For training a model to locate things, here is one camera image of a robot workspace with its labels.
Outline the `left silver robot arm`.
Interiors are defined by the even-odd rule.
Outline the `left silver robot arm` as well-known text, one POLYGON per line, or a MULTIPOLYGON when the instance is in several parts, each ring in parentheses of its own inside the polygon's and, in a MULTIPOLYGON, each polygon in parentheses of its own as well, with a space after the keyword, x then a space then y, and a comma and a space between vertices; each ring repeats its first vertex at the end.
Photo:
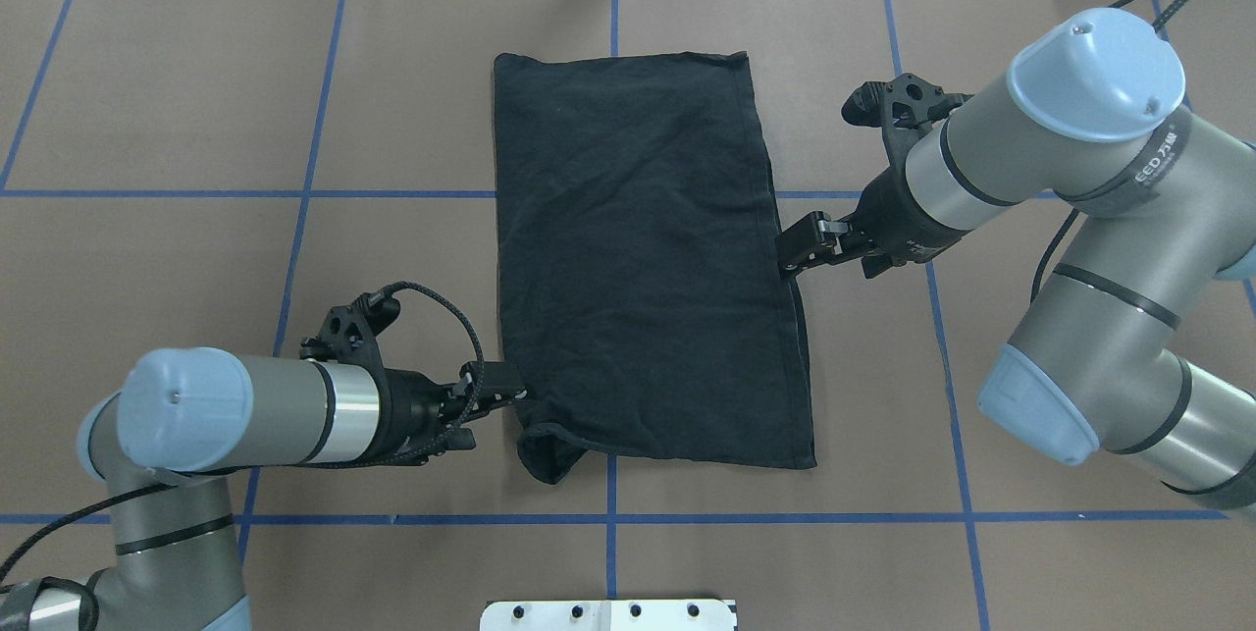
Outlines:
POLYGON ((154 349, 78 430, 82 468, 107 486, 114 564, 5 588, 3 627, 250 630, 230 474, 421 465, 471 450, 468 422, 526 395, 499 362, 436 383, 377 354, 154 349))

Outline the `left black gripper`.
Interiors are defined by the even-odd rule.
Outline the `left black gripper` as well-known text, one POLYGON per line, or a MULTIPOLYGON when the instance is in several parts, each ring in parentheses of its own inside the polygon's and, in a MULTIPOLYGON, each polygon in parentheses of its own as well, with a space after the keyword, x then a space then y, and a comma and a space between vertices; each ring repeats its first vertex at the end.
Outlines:
POLYGON ((521 375, 505 362, 468 362, 452 383, 403 370, 386 370, 386 376, 392 419, 383 465, 423 465, 452 450, 472 450, 470 422, 529 398, 521 375))

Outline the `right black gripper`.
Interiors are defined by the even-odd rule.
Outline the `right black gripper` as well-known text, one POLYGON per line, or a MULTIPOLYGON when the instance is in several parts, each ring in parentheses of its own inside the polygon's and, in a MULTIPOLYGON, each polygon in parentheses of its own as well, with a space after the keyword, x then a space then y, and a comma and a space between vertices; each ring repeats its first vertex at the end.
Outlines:
POLYGON ((811 211, 775 241, 777 269, 793 278, 821 265, 860 261, 874 279, 891 268, 924 264, 965 238, 934 220, 908 189, 906 172, 888 168, 863 189, 857 210, 842 219, 811 211))

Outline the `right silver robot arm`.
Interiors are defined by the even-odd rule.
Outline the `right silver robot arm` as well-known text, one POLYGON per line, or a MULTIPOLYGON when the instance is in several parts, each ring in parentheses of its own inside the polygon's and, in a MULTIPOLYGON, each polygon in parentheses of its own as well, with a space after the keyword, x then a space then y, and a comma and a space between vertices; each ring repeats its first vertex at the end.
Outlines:
POLYGON ((1253 277, 1253 145, 1184 106, 1171 41, 1118 8, 1050 28, 977 94, 902 74, 853 91, 888 166, 852 214, 776 238, 793 278, 924 264, 1049 191, 1081 217, 1001 346, 977 403, 1046 458, 1104 450, 1203 509, 1253 520, 1253 393, 1168 342, 1213 282, 1253 277))

